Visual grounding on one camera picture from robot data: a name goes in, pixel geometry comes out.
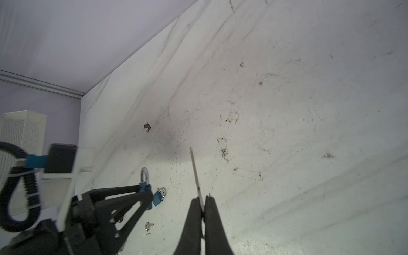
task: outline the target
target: wall molding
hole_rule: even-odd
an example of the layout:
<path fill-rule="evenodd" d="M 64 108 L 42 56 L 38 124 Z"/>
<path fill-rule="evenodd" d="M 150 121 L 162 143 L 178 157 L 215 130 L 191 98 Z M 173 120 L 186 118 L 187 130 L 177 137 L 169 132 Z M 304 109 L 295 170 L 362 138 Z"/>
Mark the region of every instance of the wall molding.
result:
<path fill-rule="evenodd" d="M 15 73 L 9 73 L 3 70 L 0 70 L 0 80 L 33 89 L 47 91 L 58 95 L 64 95 L 70 98 L 81 99 L 85 95 L 84 92 L 67 89 L 58 85 L 42 82 Z"/>

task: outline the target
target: blue padlock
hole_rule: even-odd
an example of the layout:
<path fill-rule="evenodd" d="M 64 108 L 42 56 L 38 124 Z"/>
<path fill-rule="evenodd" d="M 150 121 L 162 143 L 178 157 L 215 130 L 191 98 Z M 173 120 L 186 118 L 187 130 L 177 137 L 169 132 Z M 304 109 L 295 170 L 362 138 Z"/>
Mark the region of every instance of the blue padlock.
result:
<path fill-rule="evenodd" d="M 143 167 L 142 171 L 140 172 L 140 181 L 141 182 L 139 183 L 139 186 L 140 186 L 140 191 L 139 192 L 151 191 L 152 188 L 151 188 L 151 185 L 149 184 L 149 172 L 147 171 L 146 167 Z M 166 189 L 164 187 L 160 188 L 153 195 L 153 204 L 154 204 L 154 206 L 158 206 L 163 201 L 163 198 L 165 197 L 165 195 L 166 195 Z M 151 203 L 147 207 L 146 210 L 150 210 L 150 209 L 152 209 L 152 204 Z"/>
<path fill-rule="evenodd" d="M 144 192 L 144 191 L 151 191 L 152 190 L 152 186 L 149 184 L 149 172 L 147 171 L 146 167 L 142 168 L 142 171 L 140 172 L 140 190 L 139 192 Z M 150 203 L 150 205 L 146 208 L 146 210 L 150 210 L 152 209 L 152 204 Z"/>

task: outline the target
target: blue bracket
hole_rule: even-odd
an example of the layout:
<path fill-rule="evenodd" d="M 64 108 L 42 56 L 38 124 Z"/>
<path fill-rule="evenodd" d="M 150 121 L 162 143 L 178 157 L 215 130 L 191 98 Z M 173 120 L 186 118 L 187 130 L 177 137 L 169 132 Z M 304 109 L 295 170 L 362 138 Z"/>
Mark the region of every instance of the blue bracket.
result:
<path fill-rule="evenodd" d="M 37 155 L 28 155 L 26 157 L 25 168 L 45 168 L 47 162 L 47 155 L 37 156 Z"/>

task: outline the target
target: thin metal stick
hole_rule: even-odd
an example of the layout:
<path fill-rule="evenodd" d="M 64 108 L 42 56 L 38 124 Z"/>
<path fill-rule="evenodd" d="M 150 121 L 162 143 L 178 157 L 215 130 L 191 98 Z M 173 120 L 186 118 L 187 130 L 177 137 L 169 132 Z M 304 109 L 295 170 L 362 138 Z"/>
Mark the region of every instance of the thin metal stick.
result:
<path fill-rule="evenodd" d="M 203 198 L 201 196 L 200 184 L 198 183 L 197 169 L 195 168 L 193 148 L 191 148 L 191 147 L 190 147 L 190 155 L 191 155 L 191 162 L 193 163 L 195 184 L 197 185 L 197 193 L 198 193 L 198 199 L 200 200 L 201 212 L 204 213 L 204 201 L 203 201 Z"/>

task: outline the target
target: dirty white surface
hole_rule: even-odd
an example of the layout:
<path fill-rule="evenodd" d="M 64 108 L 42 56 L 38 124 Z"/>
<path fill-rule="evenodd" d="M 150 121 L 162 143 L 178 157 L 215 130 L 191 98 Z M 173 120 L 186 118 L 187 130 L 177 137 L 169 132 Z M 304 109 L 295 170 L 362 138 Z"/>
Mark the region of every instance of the dirty white surface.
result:
<path fill-rule="evenodd" d="M 86 94 L 85 190 L 146 166 L 168 191 L 123 254 L 174 252 L 196 196 L 189 146 L 237 255 L 406 253 L 401 3 L 199 0 Z"/>

